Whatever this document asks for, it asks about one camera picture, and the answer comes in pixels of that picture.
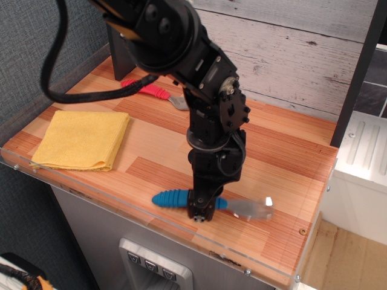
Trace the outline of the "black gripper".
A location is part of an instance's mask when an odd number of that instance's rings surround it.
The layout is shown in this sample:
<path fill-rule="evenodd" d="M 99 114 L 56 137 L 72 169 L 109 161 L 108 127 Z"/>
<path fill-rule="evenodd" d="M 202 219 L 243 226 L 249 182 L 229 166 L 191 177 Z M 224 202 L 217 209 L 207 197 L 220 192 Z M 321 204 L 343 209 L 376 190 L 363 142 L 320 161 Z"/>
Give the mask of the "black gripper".
<path fill-rule="evenodd" d="M 187 210 L 195 222 L 211 221 L 216 199 L 224 185 L 239 181 L 246 158 L 246 132 L 238 129 L 216 152 L 192 149 L 188 160 L 193 170 L 193 188 L 188 192 Z"/>

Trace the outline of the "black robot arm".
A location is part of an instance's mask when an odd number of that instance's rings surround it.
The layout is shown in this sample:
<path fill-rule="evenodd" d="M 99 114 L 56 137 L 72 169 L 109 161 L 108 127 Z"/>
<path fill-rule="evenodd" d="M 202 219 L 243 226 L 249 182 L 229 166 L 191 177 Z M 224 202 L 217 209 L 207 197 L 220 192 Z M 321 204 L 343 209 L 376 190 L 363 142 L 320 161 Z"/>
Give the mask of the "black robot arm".
<path fill-rule="evenodd" d="M 183 88 L 189 107 L 187 142 L 193 187 L 190 218 L 210 221 L 226 184 L 239 181 L 246 158 L 250 109 L 236 66 L 208 37 L 188 1 L 95 1 L 104 20 L 126 39 L 134 63 Z"/>

